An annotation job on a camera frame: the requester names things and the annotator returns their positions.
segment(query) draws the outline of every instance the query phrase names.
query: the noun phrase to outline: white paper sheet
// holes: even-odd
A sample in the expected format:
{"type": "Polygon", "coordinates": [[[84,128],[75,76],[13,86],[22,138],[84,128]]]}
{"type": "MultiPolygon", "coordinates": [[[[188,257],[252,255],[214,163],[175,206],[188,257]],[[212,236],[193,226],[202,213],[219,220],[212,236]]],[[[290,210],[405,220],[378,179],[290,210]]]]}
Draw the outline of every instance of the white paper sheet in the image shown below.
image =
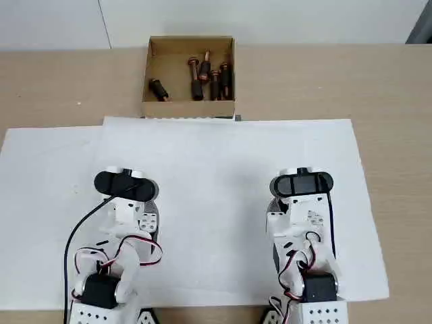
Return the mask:
{"type": "MultiPolygon", "coordinates": [[[[1,310],[63,306],[65,241],[100,200],[89,167],[101,130],[101,126],[8,130],[0,154],[1,310]]],[[[70,261],[77,247],[94,239],[103,213],[94,217],[78,231],[70,261]]],[[[244,294],[181,288],[147,290],[141,297],[147,306],[265,303],[244,294]]]]}
{"type": "MultiPolygon", "coordinates": [[[[273,122],[263,122],[254,128],[266,130],[256,130],[256,133],[248,130],[251,132],[250,136],[255,137],[254,140],[247,140],[246,146],[238,145],[239,139],[235,134],[237,130],[225,130],[231,136],[212,145],[209,141],[220,137],[213,131],[198,130],[195,126],[180,132],[177,130],[179,126],[174,126],[174,134],[164,134],[171,132],[165,125],[169,122],[178,124],[176,121],[109,118],[101,146],[95,142],[100,136],[100,127],[22,129],[10,130],[7,133],[0,155],[0,203],[3,222],[0,227],[0,278],[2,287],[5,288],[5,293],[0,295],[0,309],[62,307],[61,260],[65,240],[75,223],[100,200],[92,187],[92,175],[106,165],[122,163],[126,164],[123,166],[143,169],[161,187],[157,204],[161,210],[160,239],[165,255],[160,267],[142,271],[140,285],[143,304],[265,304],[269,293],[278,293],[274,282],[273,261],[262,227],[264,211],[271,198],[268,182],[281,168],[297,167],[305,163],[317,165],[310,161],[318,161],[320,167],[328,169],[335,178],[332,197],[339,198],[333,200],[340,200],[340,197],[347,199],[337,206],[333,202],[335,215],[336,209],[338,214],[351,210],[346,219],[340,219],[340,222],[336,223],[336,237],[341,238],[342,242],[357,236],[362,237],[362,241],[354,244],[354,247],[342,244],[342,247],[338,248],[341,255],[349,254],[350,259],[354,259],[351,268],[356,263],[361,263],[361,267],[349,271],[350,291],[353,293],[348,297],[351,300],[364,300],[388,296],[379,241],[349,121],[277,121],[277,127],[273,122]],[[164,126],[148,127],[156,122],[162,122],[164,126]],[[256,134],[260,132],[268,134],[257,138],[256,134]],[[187,145],[182,144],[184,140],[180,135],[188,139],[187,145]],[[279,135],[285,137],[275,140],[279,135]],[[170,149],[161,149],[158,143],[168,143],[170,149]],[[205,150],[191,153],[192,147],[197,146],[205,150]],[[267,146],[273,150],[273,158],[268,157],[270,148],[267,146]],[[105,154],[107,147],[110,150],[108,155],[105,154]],[[229,155],[219,154],[225,147],[229,155]],[[252,152],[241,153],[245,148],[252,152]],[[96,151],[98,157],[94,163],[92,159],[96,151]],[[295,157],[284,156],[292,155],[294,151],[301,153],[295,157]],[[125,154],[137,154],[140,160],[132,163],[134,157],[131,157],[130,161],[126,161],[129,157],[125,154]],[[183,166],[183,161],[188,161],[189,165],[183,166]],[[269,167],[267,161],[273,161],[277,165],[269,167]],[[231,167],[224,167],[223,164],[228,162],[231,167]],[[223,170],[227,174],[220,178],[212,174],[220,174],[223,170]],[[192,176],[192,181],[182,183],[181,179],[177,178],[185,172],[192,176]],[[199,187],[201,177],[207,175],[210,175],[209,183],[199,187]],[[255,189],[256,182],[265,182],[265,185],[255,189]],[[355,182],[349,184],[353,193],[350,197],[346,197],[348,182],[355,182]],[[229,191],[224,189],[225,185],[229,186],[229,191]],[[212,193],[203,194],[204,189],[212,190],[212,193]],[[228,208],[227,197],[215,195],[216,190],[229,193],[228,199],[231,199],[233,205],[228,208]],[[187,206],[186,214],[182,210],[184,206],[187,206]],[[201,215],[202,218],[201,222],[194,222],[201,226],[194,226],[196,231],[192,231],[188,225],[190,212],[194,212],[194,216],[201,215]],[[227,222],[226,214],[234,213],[234,217],[227,222]],[[354,227],[350,223],[353,217],[356,219],[354,227]],[[250,246],[246,246],[245,239],[250,239],[250,246]],[[180,248],[174,246],[177,244],[187,247],[188,255],[179,253],[180,248]],[[221,260],[230,262],[220,267],[221,260]],[[192,277],[192,274],[195,274],[194,269],[192,268],[192,272],[188,271],[191,266],[204,267],[205,276],[196,271],[198,276],[192,277]],[[353,280],[359,271],[360,280],[353,280]],[[22,279],[33,276],[38,280],[32,285],[22,279]]],[[[203,121],[184,121],[193,124],[198,122],[203,121]]],[[[255,123],[241,124],[246,127],[255,123]]],[[[93,239],[94,230],[100,221],[98,217],[103,217],[103,212],[95,215],[94,219],[79,231],[71,251],[93,239]]],[[[349,263],[345,264],[342,260],[340,263],[342,268],[350,268],[349,263]]]]}
{"type": "Polygon", "coordinates": [[[347,300],[388,296],[369,195],[349,120],[202,123],[107,118],[94,172],[121,165],[160,186],[158,267],[143,269],[142,291],[178,287],[279,293],[264,236],[271,178],[316,166],[334,178],[337,259],[347,300]]]}

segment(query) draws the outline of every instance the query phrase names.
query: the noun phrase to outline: copper screw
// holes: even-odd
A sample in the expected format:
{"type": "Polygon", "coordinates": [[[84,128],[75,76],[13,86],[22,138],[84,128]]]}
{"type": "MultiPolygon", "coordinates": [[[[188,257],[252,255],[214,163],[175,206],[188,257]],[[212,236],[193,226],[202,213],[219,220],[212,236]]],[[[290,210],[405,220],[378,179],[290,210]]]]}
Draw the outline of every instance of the copper screw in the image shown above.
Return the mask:
{"type": "Polygon", "coordinates": [[[195,57],[192,56],[188,60],[188,64],[190,66],[190,73],[192,75],[193,80],[198,80],[198,64],[200,61],[195,57]]]}
{"type": "Polygon", "coordinates": [[[225,98],[228,98],[228,96],[230,95],[230,88],[227,85],[227,78],[228,78],[227,75],[228,74],[229,74],[228,64],[226,62],[223,62],[221,64],[221,79],[223,82],[222,87],[223,87],[223,95],[225,98]]]}

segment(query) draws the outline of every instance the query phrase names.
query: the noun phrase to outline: white 3d-printed part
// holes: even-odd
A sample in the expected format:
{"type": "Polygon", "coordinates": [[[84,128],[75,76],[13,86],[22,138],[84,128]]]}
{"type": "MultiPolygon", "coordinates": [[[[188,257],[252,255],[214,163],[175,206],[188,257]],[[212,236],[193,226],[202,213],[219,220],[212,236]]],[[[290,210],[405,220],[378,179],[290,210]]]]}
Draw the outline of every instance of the white 3d-printed part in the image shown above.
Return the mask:
{"type": "Polygon", "coordinates": [[[307,302],[290,307],[292,324],[348,324],[346,302],[307,302]]]}

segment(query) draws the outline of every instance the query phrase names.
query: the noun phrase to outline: black cylindrical part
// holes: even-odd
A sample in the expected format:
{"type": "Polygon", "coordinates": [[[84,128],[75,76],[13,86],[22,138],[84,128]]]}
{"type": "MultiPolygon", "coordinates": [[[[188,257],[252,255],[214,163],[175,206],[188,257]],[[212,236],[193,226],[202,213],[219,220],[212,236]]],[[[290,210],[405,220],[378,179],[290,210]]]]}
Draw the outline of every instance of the black cylindrical part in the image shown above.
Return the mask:
{"type": "Polygon", "coordinates": [[[148,87],[153,92],[157,100],[165,101],[165,99],[169,98],[168,92],[165,90],[165,88],[162,86],[161,81],[159,81],[158,79],[151,79],[148,83],[148,87]]]}
{"type": "Polygon", "coordinates": [[[221,90],[225,99],[231,99],[230,95],[231,76],[230,69],[227,63],[221,64],[221,90]]]}
{"type": "Polygon", "coordinates": [[[201,63],[200,71],[198,73],[198,78],[201,81],[203,82],[209,81],[210,68],[211,68],[210,61],[203,61],[201,63]]]}
{"type": "Polygon", "coordinates": [[[219,100],[221,98],[221,88],[219,87],[219,81],[210,81],[210,99],[219,100]]]}
{"type": "Polygon", "coordinates": [[[190,83],[190,90],[192,92],[192,98],[195,101],[200,101],[204,99],[203,88],[201,86],[200,80],[193,80],[190,83]]]}

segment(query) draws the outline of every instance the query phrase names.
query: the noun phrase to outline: wire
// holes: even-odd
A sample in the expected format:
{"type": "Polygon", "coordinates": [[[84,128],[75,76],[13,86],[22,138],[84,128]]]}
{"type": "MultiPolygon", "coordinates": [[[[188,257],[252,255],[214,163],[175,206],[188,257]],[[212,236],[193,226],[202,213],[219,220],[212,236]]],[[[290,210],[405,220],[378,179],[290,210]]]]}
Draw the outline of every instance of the wire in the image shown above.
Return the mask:
{"type": "Polygon", "coordinates": [[[122,249],[122,245],[123,245],[123,243],[124,243],[126,240],[129,240],[129,239],[131,239],[131,238],[133,238],[133,239],[135,239],[135,240],[139,240],[139,241],[141,241],[141,242],[146,242],[147,244],[150,244],[151,246],[154,246],[154,247],[158,248],[159,251],[161,251],[161,253],[160,253],[160,255],[159,255],[159,258],[156,259],[155,261],[150,261],[150,262],[140,262],[140,266],[141,266],[141,267],[147,267],[147,266],[149,266],[149,265],[156,265],[157,263],[159,263],[159,262],[161,261],[163,251],[162,251],[161,246],[160,246],[159,244],[157,244],[154,240],[149,239],[149,238],[143,238],[142,236],[138,236],[138,235],[127,235],[127,236],[125,236],[124,238],[121,239],[121,241],[120,241],[120,243],[119,243],[119,247],[117,248],[117,251],[115,252],[114,257],[113,257],[111,260],[107,260],[107,262],[103,263],[103,264],[101,265],[101,267],[108,267],[108,266],[112,265],[112,264],[117,260],[119,254],[120,254],[120,251],[121,251],[121,249],[122,249]]]}
{"type": "Polygon", "coordinates": [[[286,313],[285,316],[282,317],[282,323],[281,324],[288,324],[288,318],[290,317],[290,303],[291,303],[292,299],[290,299],[287,303],[286,303],[286,313]]]}
{"type": "Polygon", "coordinates": [[[273,300],[276,300],[276,302],[278,302],[279,305],[281,305],[281,306],[282,306],[282,301],[279,298],[276,298],[275,296],[270,296],[270,298],[269,298],[270,306],[272,306],[275,309],[276,313],[282,319],[284,317],[284,314],[282,313],[281,307],[276,306],[276,304],[274,304],[273,300]]]}
{"type": "Polygon", "coordinates": [[[294,251],[294,254],[288,259],[288,262],[286,263],[285,267],[283,268],[283,270],[281,272],[279,272],[279,275],[277,276],[277,280],[279,281],[279,285],[281,285],[281,287],[285,290],[283,292],[283,294],[285,294],[285,296],[288,296],[293,300],[301,300],[302,298],[295,296],[295,295],[290,293],[290,287],[287,287],[287,286],[285,286],[285,284],[282,283],[281,276],[284,274],[284,272],[291,265],[291,262],[294,260],[294,257],[297,255],[297,253],[298,253],[298,251],[294,251]]]}
{"type": "Polygon", "coordinates": [[[88,219],[91,215],[96,213],[99,209],[104,207],[107,203],[112,201],[114,198],[116,198],[119,194],[123,194],[127,191],[130,191],[132,189],[135,189],[139,186],[141,186],[142,183],[139,182],[137,184],[134,184],[133,186],[130,186],[129,188],[126,188],[125,190],[122,190],[118,194],[115,194],[107,199],[105,199],[103,202],[101,202],[99,205],[97,205],[94,209],[92,209],[90,212],[88,212],[87,215],[85,215],[81,220],[75,225],[73,230],[71,231],[69,238],[67,239],[66,246],[65,246],[65,252],[63,254],[63,281],[64,281],[64,310],[63,310],[63,324],[68,324],[68,252],[69,247],[72,242],[72,238],[74,238],[74,235],[78,228],[88,219]]]}
{"type": "Polygon", "coordinates": [[[96,254],[102,255],[104,257],[104,259],[105,259],[104,262],[107,262],[109,260],[109,257],[107,256],[105,251],[99,250],[98,248],[92,248],[90,246],[85,246],[85,247],[79,248],[79,249],[77,249],[77,251],[75,252],[75,255],[74,255],[75,270],[78,274],[80,274],[80,269],[78,267],[78,255],[80,254],[80,252],[96,253],[96,254]]]}
{"type": "Polygon", "coordinates": [[[308,238],[308,234],[310,234],[310,233],[315,234],[318,237],[318,242],[321,242],[321,237],[317,232],[314,232],[314,231],[306,232],[305,236],[306,236],[306,239],[309,241],[309,244],[310,244],[309,250],[310,250],[310,253],[312,254],[312,261],[308,265],[307,269],[305,269],[306,271],[309,269],[312,269],[312,267],[315,265],[315,261],[317,260],[317,254],[315,253],[315,249],[312,246],[312,241],[310,238],[308,238]]]}

